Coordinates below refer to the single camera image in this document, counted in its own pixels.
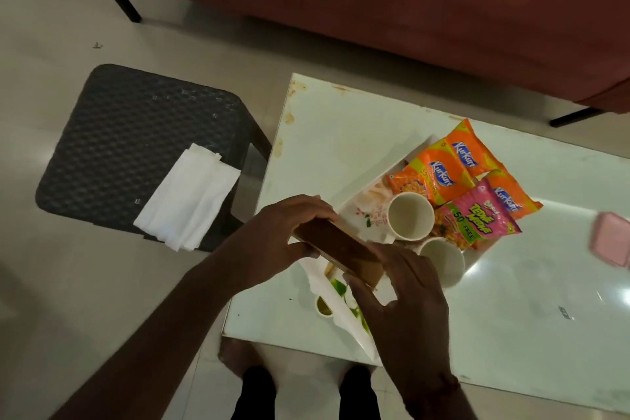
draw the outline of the folded white cloth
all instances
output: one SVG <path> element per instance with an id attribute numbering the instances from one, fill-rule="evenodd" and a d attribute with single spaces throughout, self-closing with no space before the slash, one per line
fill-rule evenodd
<path id="1" fill-rule="evenodd" d="M 241 171 L 195 145 L 181 154 L 134 221 L 168 247 L 199 247 Z"/>

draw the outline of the person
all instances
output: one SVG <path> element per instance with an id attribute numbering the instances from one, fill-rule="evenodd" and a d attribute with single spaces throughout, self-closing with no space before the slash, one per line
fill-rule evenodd
<path id="1" fill-rule="evenodd" d="M 149 318 L 53 415 L 53 419 L 160 419 L 227 301 L 303 257 L 293 229 L 311 219 L 337 220 L 319 196 L 300 195 L 263 208 L 206 259 L 185 273 Z M 474 420 L 449 360 L 449 308 L 426 257 L 395 245 L 370 244 L 397 300 L 383 306 L 355 276 L 345 279 L 363 312 L 383 367 L 415 419 Z M 220 359 L 242 379 L 233 420 L 272 419 L 275 385 L 253 346 L 223 342 Z M 365 366 L 349 369 L 340 386 L 340 419 L 378 419 Z"/>

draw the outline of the small brown box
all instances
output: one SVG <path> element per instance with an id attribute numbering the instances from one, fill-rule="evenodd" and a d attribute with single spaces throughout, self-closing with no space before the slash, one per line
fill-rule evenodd
<path id="1" fill-rule="evenodd" d="M 342 271 L 356 275 L 372 289 L 385 272 L 379 258 L 365 244 L 330 221 L 315 218 L 296 227 L 293 235 L 319 250 Z"/>

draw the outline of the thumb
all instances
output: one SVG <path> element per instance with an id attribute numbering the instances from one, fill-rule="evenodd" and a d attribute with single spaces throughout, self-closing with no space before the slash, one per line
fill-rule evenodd
<path id="1" fill-rule="evenodd" d="M 370 326 L 370 329 L 373 329 L 381 319 L 383 313 L 382 304 L 374 297 L 374 293 L 367 284 L 357 276 L 351 273 L 344 273 L 343 278 L 352 289 L 352 295 L 366 318 L 368 326 Z"/>
<path id="2" fill-rule="evenodd" d="M 303 257 L 319 257 L 319 251 L 306 242 L 294 242 L 287 246 L 287 255 L 293 264 L 298 259 Z"/>

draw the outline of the black plastic stool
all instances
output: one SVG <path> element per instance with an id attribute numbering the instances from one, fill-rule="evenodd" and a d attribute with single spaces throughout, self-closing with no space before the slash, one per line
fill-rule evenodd
<path id="1" fill-rule="evenodd" d="M 271 143 L 236 95 L 119 65 L 97 66 L 42 176 L 44 211 L 120 231 L 133 223 L 191 143 L 242 169 L 251 143 Z M 211 252 L 242 224 L 230 213 L 236 186 L 199 249 Z"/>

